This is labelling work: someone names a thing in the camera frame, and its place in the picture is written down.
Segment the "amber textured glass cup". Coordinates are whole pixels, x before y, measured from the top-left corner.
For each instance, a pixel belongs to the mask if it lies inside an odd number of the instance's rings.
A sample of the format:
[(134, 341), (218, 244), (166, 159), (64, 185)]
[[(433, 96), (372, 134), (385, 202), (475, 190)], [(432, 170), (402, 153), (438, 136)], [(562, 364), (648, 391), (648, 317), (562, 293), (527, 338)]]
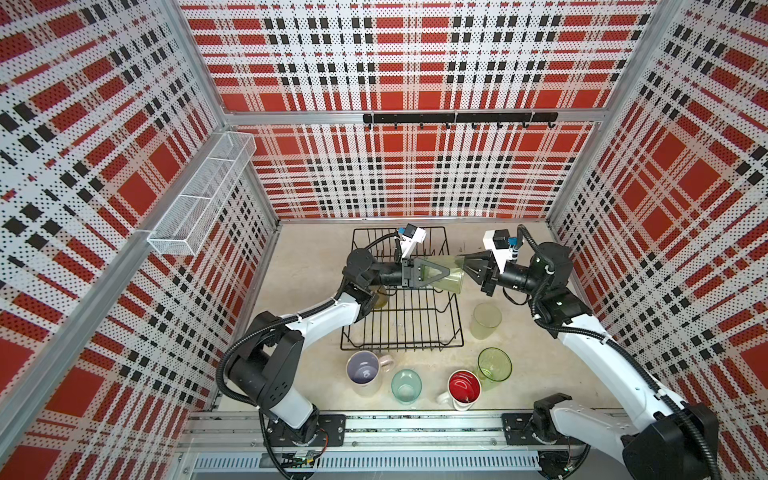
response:
[(379, 310), (386, 307), (389, 303), (389, 298), (390, 298), (390, 295), (389, 295), (388, 289), (384, 286), (379, 286), (376, 289), (376, 299), (374, 302), (374, 309)]

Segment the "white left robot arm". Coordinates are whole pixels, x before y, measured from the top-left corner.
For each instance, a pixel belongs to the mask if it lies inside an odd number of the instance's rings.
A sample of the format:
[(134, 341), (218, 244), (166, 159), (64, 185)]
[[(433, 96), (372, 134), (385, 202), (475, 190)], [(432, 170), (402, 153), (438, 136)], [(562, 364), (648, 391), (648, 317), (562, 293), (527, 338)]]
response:
[(353, 250), (332, 297), (291, 315), (264, 311), (253, 320), (247, 333), (221, 357), (215, 373), (220, 393), (257, 407), (296, 433), (313, 435), (319, 410), (293, 387), (303, 351), (364, 319), (374, 309), (377, 287), (421, 289), (449, 277), (452, 269), (434, 257), (381, 262), (367, 248)]

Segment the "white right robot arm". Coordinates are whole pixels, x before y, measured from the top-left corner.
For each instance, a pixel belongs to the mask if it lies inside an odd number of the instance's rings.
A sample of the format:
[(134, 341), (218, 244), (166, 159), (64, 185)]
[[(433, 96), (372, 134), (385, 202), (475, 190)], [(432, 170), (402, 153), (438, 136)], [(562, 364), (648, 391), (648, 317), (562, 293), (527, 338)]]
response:
[(568, 287), (569, 248), (537, 244), (529, 264), (518, 246), (467, 254), (463, 270), (487, 295), (527, 295), (534, 322), (571, 350), (619, 401), (627, 423), (556, 393), (535, 402), (532, 433), (542, 443), (572, 437), (622, 463), (634, 479), (718, 479), (719, 422), (664, 386), (601, 325)]

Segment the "green ribbed glass cup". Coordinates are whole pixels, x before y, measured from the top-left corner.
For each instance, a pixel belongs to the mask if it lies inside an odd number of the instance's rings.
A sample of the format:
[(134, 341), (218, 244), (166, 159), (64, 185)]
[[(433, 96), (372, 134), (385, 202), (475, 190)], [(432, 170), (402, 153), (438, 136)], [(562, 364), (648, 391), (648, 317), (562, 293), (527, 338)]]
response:
[(463, 286), (463, 265), (464, 258), (461, 256), (449, 256), (450, 257), (450, 269), (440, 269), (442, 271), (450, 271), (450, 290), (447, 291), (453, 294), (460, 294)]

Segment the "pale green frosted glass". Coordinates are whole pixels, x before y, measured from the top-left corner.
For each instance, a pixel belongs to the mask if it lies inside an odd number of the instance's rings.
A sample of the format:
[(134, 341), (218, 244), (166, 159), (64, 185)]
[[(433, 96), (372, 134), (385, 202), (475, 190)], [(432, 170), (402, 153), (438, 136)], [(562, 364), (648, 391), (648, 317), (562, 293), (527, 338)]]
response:
[(502, 312), (493, 303), (480, 303), (472, 312), (470, 333), (477, 340), (491, 336), (502, 322)]

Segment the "clear green glass tumbler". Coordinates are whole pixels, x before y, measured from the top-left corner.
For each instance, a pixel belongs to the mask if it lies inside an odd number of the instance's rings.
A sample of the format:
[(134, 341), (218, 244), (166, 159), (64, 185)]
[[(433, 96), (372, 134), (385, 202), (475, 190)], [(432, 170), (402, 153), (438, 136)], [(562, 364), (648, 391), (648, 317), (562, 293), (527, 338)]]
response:
[(493, 389), (507, 381), (513, 372), (513, 364), (505, 351), (497, 347), (483, 349), (476, 362), (475, 374), (484, 390)]

